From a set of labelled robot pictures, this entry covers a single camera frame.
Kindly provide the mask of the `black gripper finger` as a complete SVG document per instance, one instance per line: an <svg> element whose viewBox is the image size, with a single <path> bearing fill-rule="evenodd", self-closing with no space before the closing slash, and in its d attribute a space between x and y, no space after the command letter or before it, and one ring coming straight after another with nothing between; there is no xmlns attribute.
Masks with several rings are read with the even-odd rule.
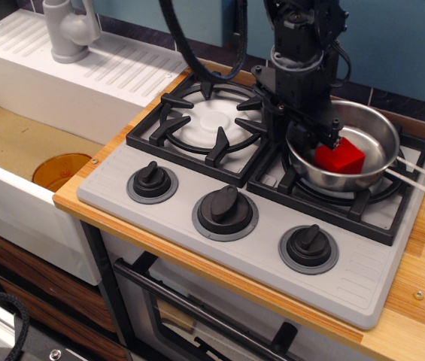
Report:
<svg viewBox="0 0 425 361"><path fill-rule="evenodd" d="M261 112L263 125L266 126L267 138L274 144L284 143L288 124L284 105L275 104L269 97L263 97Z"/></svg>
<svg viewBox="0 0 425 361"><path fill-rule="evenodd" d="M286 134L290 157L313 160L315 148L320 143L319 134L322 131L323 127L320 125L310 127L303 123L290 122Z"/></svg>

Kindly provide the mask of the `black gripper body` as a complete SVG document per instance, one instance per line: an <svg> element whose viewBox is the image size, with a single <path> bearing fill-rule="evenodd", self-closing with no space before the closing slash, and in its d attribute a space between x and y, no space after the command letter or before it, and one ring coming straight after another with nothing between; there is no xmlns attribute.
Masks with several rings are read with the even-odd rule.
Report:
<svg viewBox="0 0 425 361"><path fill-rule="evenodd" d="M275 104L283 104L288 124L322 126L320 143L333 149L340 142L339 131L344 125L330 98L337 68L337 56L324 56L308 68L256 65L251 71L256 79L254 90L261 99L269 97Z"/></svg>

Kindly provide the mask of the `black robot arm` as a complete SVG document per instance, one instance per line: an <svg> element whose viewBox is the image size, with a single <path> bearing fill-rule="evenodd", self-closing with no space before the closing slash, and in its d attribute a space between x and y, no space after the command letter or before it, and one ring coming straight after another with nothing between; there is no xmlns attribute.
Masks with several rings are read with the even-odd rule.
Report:
<svg viewBox="0 0 425 361"><path fill-rule="evenodd" d="M274 32L272 67L257 66L252 74L268 137L289 141L297 150L318 144L333 150L344 123L330 94L351 77L337 75L339 61L351 62L338 41L349 13L337 1L266 1L264 6Z"/></svg>

